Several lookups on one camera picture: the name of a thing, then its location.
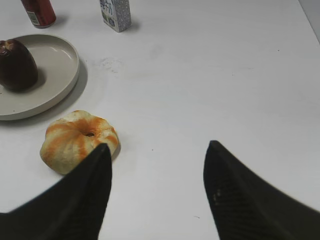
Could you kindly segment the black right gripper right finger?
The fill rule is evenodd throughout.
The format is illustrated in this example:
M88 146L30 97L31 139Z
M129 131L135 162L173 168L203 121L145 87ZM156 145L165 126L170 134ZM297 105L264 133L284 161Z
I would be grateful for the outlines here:
M320 213L272 186L219 141L210 141L203 182L221 240L318 240Z

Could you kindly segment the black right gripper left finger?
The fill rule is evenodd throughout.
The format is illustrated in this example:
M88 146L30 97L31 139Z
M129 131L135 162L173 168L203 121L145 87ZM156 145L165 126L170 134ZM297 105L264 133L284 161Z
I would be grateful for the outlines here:
M98 145L59 182L0 215L2 240L97 240L112 186L112 159Z

